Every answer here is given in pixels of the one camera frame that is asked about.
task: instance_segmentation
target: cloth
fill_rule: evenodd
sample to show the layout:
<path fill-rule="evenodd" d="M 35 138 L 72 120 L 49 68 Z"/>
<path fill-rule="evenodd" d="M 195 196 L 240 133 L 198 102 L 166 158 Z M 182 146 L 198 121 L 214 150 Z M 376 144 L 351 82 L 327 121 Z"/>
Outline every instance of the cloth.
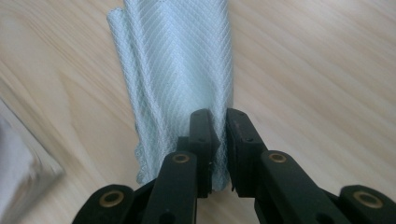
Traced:
<path fill-rule="evenodd" d="M 208 108 L 220 147 L 214 190 L 228 182 L 225 113 L 233 101 L 226 0 L 125 0 L 107 15 L 134 110 L 140 164 L 148 183 L 189 135 L 190 114 Z"/>

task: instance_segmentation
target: cloth fold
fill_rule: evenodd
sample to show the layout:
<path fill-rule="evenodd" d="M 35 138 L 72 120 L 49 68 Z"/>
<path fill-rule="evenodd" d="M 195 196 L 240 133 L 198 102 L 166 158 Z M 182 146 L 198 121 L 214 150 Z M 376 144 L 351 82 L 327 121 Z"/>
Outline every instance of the cloth fold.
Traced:
<path fill-rule="evenodd" d="M 140 164 L 148 183 L 189 135 L 190 113 L 208 108 L 220 140 L 213 189 L 228 182 L 225 113 L 233 101 L 225 0 L 126 0 L 107 15 L 134 110 Z"/>

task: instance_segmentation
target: table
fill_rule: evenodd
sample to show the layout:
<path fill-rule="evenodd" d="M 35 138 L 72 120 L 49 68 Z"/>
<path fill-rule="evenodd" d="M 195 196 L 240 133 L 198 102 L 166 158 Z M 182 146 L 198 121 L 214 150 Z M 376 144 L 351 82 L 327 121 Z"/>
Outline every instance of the table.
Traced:
<path fill-rule="evenodd" d="M 0 96 L 66 175 L 21 223 L 70 223 L 97 189 L 134 189 L 138 141 L 106 13 L 116 1 L 0 0 Z M 230 0 L 234 104 L 270 149 L 338 194 L 396 200 L 396 3 Z M 230 188 L 198 223 L 258 223 Z"/>

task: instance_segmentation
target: wood grain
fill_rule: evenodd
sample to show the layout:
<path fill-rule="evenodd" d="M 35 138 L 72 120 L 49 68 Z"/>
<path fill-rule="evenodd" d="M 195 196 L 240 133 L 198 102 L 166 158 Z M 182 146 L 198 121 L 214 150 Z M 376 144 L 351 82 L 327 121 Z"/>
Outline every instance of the wood grain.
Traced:
<path fill-rule="evenodd" d="M 396 200 L 396 3 L 230 0 L 234 107 L 270 149 L 338 194 Z M 106 23 L 117 1 L 0 0 L 0 96 L 66 170 L 21 223 L 70 223 L 97 189 L 135 183 L 138 139 Z M 258 223 L 230 189 L 198 223 Z"/>

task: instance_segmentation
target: white fabric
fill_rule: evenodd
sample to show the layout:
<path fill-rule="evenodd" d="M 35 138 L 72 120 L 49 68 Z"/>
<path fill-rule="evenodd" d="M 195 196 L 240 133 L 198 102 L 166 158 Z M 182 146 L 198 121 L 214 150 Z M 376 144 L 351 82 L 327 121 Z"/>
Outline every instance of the white fabric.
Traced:
<path fill-rule="evenodd" d="M 225 112 L 233 77 L 226 0 L 126 0 L 107 15 L 134 109 L 140 164 L 137 181 L 159 173 L 190 113 L 209 108 L 220 139 L 213 189 L 228 182 Z"/>

